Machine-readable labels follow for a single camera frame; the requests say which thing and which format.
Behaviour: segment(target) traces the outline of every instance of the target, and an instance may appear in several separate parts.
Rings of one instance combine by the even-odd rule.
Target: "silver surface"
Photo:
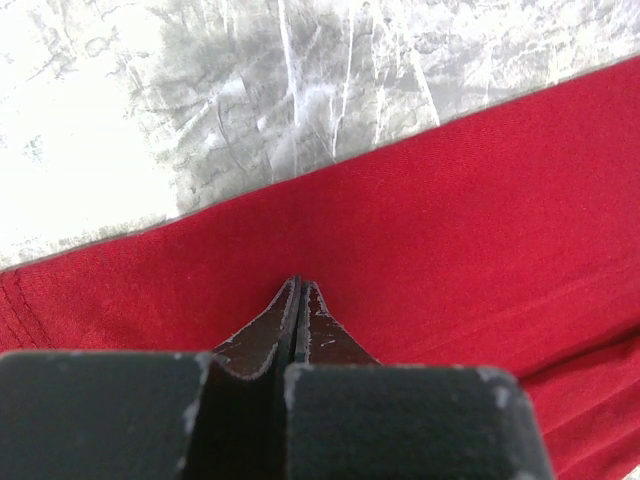
[[[638,0],[0,0],[0,270],[639,51]]]

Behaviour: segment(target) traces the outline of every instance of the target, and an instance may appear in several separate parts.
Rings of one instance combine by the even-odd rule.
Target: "red garment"
[[[386,363],[492,364],[563,480],[640,463],[640,59],[0,277],[0,346],[206,349],[290,275]]]

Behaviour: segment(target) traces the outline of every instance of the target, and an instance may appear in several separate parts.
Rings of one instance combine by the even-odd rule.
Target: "red fabric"
[[[0,345],[204,349],[290,275],[384,362],[493,364],[560,478],[640,463],[640,59],[0,277]]]

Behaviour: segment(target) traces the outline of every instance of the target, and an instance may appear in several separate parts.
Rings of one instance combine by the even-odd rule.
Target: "metallic surface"
[[[0,0],[0,269],[638,51],[636,0]]]

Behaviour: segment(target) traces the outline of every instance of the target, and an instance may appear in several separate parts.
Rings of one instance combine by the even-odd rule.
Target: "red cloth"
[[[640,59],[0,277],[0,345],[205,349],[299,273],[383,362],[492,364],[563,480],[640,463]]]

